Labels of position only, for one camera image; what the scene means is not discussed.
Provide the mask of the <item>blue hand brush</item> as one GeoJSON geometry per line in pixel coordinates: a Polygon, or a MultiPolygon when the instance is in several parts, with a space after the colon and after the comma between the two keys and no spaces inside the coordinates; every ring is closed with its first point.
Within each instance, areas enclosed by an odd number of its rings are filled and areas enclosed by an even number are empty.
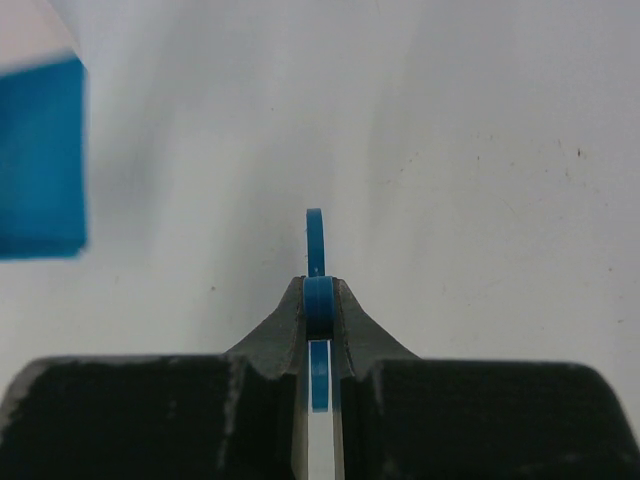
{"type": "Polygon", "coordinates": [[[303,281],[303,309],[310,354],[311,409],[329,409],[329,341],[333,338],[335,298],[333,279],[325,270],[323,216],[320,208],[306,211],[307,276],[303,281]]]}

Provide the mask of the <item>blue plastic dustpan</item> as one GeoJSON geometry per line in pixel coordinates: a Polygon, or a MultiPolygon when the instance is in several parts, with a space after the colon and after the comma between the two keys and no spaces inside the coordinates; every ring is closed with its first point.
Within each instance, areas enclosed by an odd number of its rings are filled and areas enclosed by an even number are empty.
{"type": "Polygon", "coordinates": [[[1,78],[1,257],[69,258],[88,239],[86,70],[76,57],[1,78]]]}

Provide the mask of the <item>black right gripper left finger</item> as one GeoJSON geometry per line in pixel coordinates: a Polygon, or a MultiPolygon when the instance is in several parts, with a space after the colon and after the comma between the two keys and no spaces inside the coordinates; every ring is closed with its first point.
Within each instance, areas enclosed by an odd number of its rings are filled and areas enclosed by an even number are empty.
{"type": "Polygon", "coordinates": [[[5,479],[302,479],[303,281],[221,354],[36,359],[1,402],[5,479]]]}

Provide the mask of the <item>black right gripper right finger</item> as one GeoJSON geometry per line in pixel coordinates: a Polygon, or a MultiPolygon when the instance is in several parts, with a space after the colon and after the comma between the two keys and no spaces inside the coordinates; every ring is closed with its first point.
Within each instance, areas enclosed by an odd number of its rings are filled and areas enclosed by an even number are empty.
{"type": "Polygon", "coordinates": [[[610,385],[577,363],[423,359],[333,283],[340,479],[635,479],[610,385]]]}

